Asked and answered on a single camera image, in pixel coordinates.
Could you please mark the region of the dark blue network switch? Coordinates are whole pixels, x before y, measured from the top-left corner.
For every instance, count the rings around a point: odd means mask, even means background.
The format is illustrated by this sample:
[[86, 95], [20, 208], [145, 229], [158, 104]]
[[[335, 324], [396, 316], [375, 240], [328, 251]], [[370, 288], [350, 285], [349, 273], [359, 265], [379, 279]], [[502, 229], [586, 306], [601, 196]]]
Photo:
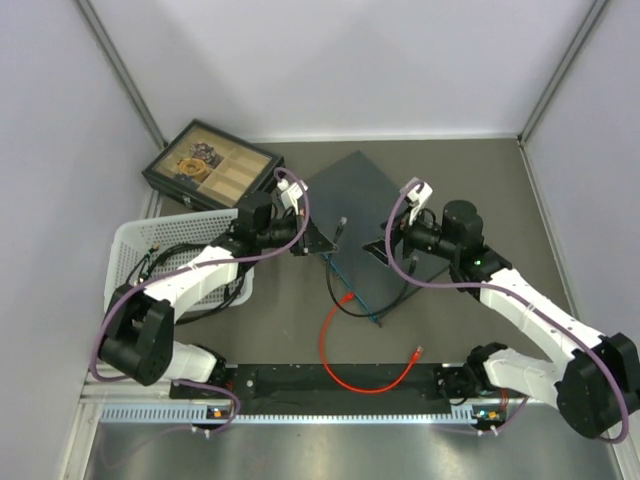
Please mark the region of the dark blue network switch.
[[399, 187], [360, 151], [314, 174], [306, 184], [311, 219], [338, 245], [336, 253], [324, 257], [330, 297], [338, 301], [352, 292], [359, 309], [345, 312], [378, 324], [418, 291], [362, 249], [366, 243], [383, 239], [384, 223]]

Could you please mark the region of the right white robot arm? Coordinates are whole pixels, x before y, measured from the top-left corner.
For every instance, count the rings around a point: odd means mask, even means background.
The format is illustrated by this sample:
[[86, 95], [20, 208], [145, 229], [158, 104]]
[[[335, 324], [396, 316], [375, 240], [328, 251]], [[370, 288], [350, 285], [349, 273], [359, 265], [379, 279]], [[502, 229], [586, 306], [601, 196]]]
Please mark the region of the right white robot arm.
[[484, 221], [475, 205], [448, 202], [436, 218], [418, 203], [394, 213], [382, 238], [364, 250], [393, 266], [421, 251], [444, 259], [454, 288], [497, 312], [545, 353], [543, 360], [501, 344], [474, 348], [466, 360], [466, 380], [476, 394], [498, 388], [517, 391], [558, 410], [579, 435], [601, 439], [619, 427], [611, 443], [623, 442], [631, 415], [639, 409], [639, 355], [622, 333], [607, 336], [581, 323], [539, 293], [484, 239]]

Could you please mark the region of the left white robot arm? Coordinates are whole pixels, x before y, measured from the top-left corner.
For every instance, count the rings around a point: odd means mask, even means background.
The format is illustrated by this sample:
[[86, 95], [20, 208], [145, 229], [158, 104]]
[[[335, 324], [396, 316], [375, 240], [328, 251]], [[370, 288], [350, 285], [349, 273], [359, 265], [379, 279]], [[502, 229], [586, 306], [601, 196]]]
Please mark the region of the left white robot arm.
[[143, 386], [161, 379], [191, 381], [205, 396], [226, 387], [224, 358], [204, 347], [175, 340], [175, 323], [212, 291], [230, 284], [265, 258], [290, 251], [295, 256], [334, 253], [307, 207], [293, 204], [272, 215], [264, 192], [240, 200], [236, 218], [198, 256], [174, 272], [112, 295], [94, 349], [100, 360]]

